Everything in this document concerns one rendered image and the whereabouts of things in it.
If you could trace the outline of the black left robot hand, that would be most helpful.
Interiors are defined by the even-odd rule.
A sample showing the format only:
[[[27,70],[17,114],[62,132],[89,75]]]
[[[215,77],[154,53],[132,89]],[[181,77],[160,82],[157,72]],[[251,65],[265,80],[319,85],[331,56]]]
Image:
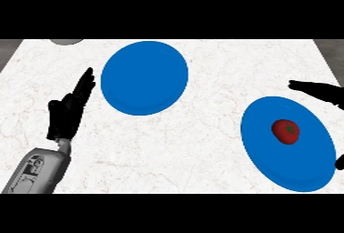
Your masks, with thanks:
[[[71,140],[76,137],[83,119],[83,110],[95,86],[96,82],[93,68],[89,67],[83,73],[73,92],[68,93],[61,100],[52,100],[49,102],[49,140],[57,140],[61,138]]]

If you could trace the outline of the grey round object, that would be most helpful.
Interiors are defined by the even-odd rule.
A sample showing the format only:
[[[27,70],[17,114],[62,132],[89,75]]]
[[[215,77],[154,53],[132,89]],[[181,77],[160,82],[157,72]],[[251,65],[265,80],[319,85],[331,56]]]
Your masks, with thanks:
[[[51,39],[51,40],[57,45],[61,46],[71,46],[83,41],[83,39]]]

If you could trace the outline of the blue plate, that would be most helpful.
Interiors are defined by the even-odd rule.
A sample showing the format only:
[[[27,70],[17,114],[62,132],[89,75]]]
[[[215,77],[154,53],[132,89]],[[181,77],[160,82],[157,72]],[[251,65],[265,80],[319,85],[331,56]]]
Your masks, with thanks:
[[[101,74],[110,105],[124,114],[148,116],[166,110],[188,86],[188,62],[166,43],[142,41],[124,46]]]
[[[274,134],[278,120],[291,120],[300,130],[297,141],[285,145]],[[336,173],[334,141],[315,114],[285,97],[257,99],[243,116],[243,142],[250,159],[266,177],[293,191],[321,189]]]

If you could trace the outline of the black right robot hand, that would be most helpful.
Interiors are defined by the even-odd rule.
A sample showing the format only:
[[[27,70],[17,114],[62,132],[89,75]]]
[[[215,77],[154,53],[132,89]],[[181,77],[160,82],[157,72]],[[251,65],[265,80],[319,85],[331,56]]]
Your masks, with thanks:
[[[291,90],[300,91],[321,101],[331,103],[344,111],[344,87],[297,80],[290,81],[288,87]]]

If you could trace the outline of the red tomato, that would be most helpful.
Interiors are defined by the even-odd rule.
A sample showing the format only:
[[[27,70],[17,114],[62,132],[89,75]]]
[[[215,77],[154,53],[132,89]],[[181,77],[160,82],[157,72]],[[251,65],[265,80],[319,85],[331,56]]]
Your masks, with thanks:
[[[293,145],[300,137],[300,128],[288,119],[280,119],[272,125],[272,132],[278,141],[285,145]]]

